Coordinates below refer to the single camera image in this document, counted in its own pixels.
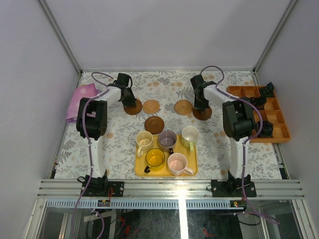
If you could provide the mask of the purple mug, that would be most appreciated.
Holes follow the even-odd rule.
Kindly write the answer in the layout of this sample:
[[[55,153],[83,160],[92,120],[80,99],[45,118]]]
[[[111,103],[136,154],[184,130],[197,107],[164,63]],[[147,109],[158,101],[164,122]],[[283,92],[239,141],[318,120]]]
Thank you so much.
[[[177,135],[171,130],[163,130],[158,135],[159,147],[163,152],[169,152],[169,149],[174,149],[177,142]]]

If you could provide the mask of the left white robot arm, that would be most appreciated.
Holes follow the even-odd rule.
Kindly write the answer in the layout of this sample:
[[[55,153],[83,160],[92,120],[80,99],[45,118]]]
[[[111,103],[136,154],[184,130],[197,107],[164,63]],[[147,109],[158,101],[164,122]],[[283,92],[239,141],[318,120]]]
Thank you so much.
[[[91,98],[82,98],[79,102],[76,129],[86,143],[89,177],[102,178],[106,174],[102,149],[109,106],[121,102],[129,115],[136,115],[142,110],[142,103],[134,96],[132,86],[131,76],[119,73],[105,91]]]

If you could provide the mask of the woven rattan coaster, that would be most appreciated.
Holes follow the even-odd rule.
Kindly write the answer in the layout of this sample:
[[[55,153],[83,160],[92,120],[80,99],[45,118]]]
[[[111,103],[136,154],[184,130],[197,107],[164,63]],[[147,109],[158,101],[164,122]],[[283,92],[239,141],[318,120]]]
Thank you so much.
[[[174,105],[174,110],[177,114],[185,116],[192,113],[193,105],[188,100],[179,100]]]
[[[147,100],[143,104],[143,110],[146,114],[155,114],[160,110],[160,104],[157,100]]]

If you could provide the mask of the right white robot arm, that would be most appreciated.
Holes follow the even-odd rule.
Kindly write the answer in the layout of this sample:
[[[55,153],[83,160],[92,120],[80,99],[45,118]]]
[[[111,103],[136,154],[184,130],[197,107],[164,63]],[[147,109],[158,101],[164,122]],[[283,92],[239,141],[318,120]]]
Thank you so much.
[[[239,196],[245,191],[245,184],[239,180],[247,176],[245,172],[246,144],[256,128],[253,105],[248,98],[239,98],[217,87],[213,81],[206,82],[202,75],[190,79],[194,90],[193,115],[199,120],[208,120],[212,115],[209,103],[222,109],[223,130],[230,138],[231,165],[229,173],[233,181],[227,184],[228,193]]]

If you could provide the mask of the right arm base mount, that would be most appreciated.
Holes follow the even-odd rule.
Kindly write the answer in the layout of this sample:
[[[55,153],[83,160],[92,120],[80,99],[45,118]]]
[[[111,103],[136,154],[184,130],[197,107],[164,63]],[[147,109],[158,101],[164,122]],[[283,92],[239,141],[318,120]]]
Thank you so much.
[[[217,198],[244,197],[242,178],[234,178],[228,171],[226,181],[211,180],[212,196]],[[246,197],[257,197],[255,184],[251,181],[251,175],[244,177],[244,190]]]

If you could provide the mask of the light green mug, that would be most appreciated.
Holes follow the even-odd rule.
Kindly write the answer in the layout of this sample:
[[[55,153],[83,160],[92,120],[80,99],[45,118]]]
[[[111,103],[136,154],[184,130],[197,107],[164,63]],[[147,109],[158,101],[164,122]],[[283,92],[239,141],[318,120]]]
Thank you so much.
[[[194,126],[186,126],[182,130],[181,142],[182,145],[189,149],[190,152],[194,151],[195,145],[199,139],[199,130]]]

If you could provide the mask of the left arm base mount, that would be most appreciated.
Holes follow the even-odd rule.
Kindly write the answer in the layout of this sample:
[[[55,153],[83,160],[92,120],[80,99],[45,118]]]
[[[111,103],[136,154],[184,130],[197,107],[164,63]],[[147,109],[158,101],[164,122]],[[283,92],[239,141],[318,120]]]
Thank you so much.
[[[107,175],[102,178],[92,178],[87,189],[83,193],[84,197],[123,197],[123,181],[109,181]]]

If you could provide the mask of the dark brown wooden coaster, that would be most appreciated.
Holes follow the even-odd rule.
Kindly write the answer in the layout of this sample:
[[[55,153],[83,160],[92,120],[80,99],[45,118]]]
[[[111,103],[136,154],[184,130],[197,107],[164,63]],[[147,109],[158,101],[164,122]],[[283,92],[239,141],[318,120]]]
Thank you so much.
[[[129,115],[137,115],[143,109],[143,104],[140,100],[135,101],[136,105],[132,107],[124,107],[125,113]]]

